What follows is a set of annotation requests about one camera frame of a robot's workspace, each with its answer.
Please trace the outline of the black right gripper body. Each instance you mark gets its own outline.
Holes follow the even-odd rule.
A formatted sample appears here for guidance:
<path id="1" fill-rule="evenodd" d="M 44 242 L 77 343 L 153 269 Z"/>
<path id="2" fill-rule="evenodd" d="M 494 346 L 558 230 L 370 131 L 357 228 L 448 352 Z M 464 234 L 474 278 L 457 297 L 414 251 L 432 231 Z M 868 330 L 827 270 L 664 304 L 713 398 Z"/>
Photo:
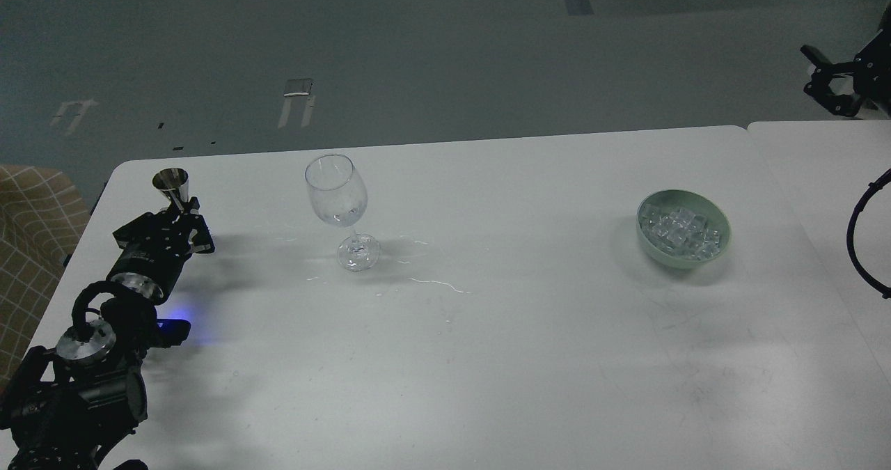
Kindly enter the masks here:
<path id="1" fill-rule="evenodd" d="M 881 29 L 855 56 L 855 92 L 872 102 L 889 102 L 890 31 Z"/>

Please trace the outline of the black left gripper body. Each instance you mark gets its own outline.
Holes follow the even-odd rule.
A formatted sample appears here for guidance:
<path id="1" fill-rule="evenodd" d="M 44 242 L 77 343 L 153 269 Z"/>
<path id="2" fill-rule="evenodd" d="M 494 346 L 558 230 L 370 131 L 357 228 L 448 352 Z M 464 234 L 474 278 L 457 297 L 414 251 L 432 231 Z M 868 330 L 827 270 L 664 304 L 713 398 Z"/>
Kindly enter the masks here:
<path id="1" fill-rule="evenodd" d="M 152 303 L 168 301 L 185 262 L 191 257 L 182 215 L 168 210 L 168 219 L 158 237 L 142 242 L 117 242 L 121 250 L 106 276 L 109 282 L 127 287 Z"/>

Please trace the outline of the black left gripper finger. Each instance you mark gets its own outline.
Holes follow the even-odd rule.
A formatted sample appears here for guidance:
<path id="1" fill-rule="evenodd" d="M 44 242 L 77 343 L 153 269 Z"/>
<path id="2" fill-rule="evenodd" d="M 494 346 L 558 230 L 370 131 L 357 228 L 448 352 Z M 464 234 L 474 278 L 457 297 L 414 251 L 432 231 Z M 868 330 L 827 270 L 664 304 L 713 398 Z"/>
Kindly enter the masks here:
<path id="1" fill-rule="evenodd" d="M 116 242 L 142 242 L 158 237 L 167 219 L 168 210 L 146 211 L 121 228 L 115 229 L 113 238 Z"/>
<path id="2" fill-rule="evenodd" d="M 216 251 L 209 226 L 203 215 L 195 212 L 185 213 L 182 215 L 182 223 L 184 223 L 184 229 L 187 230 L 185 255 L 210 254 Z"/>

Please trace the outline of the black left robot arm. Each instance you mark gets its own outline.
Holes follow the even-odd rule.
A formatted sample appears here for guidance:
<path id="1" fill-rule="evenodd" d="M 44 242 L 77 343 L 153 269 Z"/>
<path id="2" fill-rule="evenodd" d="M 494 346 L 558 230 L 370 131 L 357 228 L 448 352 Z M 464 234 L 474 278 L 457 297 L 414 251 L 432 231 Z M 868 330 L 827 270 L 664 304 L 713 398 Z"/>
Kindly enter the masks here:
<path id="1" fill-rule="evenodd" d="M 2 429 L 18 448 L 10 469 L 97 469 L 148 416 L 142 365 L 181 345 L 184 319 L 161 319 L 184 264 L 214 252 L 198 201 L 147 212 L 113 233 L 121 255 L 81 290 L 54 347 L 28 350 L 2 394 Z"/>

